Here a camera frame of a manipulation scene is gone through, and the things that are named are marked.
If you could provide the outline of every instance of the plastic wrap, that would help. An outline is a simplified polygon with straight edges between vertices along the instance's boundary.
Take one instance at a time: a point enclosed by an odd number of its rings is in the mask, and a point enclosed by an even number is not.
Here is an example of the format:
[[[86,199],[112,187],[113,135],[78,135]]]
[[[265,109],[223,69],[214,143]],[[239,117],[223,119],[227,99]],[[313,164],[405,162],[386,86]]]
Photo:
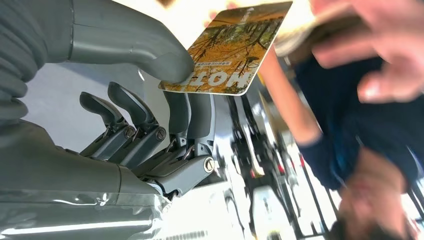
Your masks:
[[[155,194],[0,190],[0,240],[143,240],[170,201]]]

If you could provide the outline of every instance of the metal screw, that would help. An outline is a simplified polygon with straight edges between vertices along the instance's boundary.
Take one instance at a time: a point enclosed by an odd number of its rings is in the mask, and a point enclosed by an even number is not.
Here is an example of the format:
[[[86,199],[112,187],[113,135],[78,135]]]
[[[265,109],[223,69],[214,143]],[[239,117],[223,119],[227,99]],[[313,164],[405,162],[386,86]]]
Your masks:
[[[127,139],[130,139],[130,138],[132,138],[134,136],[134,134],[136,134],[136,130],[130,126],[130,127],[127,127],[125,129],[125,133],[124,134],[125,134],[125,137]]]
[[[212,157],[207,157],[204,160],[204,164],[203,164],[204,170],[205,172],[212,173],[215,169],[215,160]]]
[[[163,141],[167,137],[167,131],[165,131],[165,128],[160,127],[156,132],[156,139],[158,141]]]

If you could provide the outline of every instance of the autumn tree picture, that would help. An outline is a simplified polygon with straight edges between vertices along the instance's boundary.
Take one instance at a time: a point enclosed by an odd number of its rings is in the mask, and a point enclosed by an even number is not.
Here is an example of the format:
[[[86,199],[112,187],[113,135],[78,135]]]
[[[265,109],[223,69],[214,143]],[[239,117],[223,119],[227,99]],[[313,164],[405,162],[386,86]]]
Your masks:
[[[162,82],[171,92],[242,95],[272,44],[291,2],[220,12],[188,49],[193,74],[183,83]]]

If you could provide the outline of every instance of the dark blue shirt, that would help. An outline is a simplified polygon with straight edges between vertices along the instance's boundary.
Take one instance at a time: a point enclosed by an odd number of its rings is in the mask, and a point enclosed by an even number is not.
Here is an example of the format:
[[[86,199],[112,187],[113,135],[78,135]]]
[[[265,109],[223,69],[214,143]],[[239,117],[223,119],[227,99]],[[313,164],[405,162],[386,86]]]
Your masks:
[[[299,150],[321,184],[336,190],[352,174],[360,145],[394,163],[409,184],[422,175],[424,98],[408,103],[364,104],[361,78],[379,71],[380,58],[324,69],[314,58],[297,66],[296,80],[321,126],[322,136]]]

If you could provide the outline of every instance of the human hand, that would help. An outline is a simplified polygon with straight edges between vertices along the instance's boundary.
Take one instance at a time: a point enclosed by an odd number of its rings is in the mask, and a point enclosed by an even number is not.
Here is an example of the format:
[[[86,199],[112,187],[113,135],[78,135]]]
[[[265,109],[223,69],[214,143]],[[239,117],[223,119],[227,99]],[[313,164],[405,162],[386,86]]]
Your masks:
[[[380,56],[386,63],[358,85],[362,102],[414,100],[424,90],[424,4],[418,0],[311,0],[319,13],[334,2],[350,2],[369,29],[357,29],[316,46],[324,68]]]

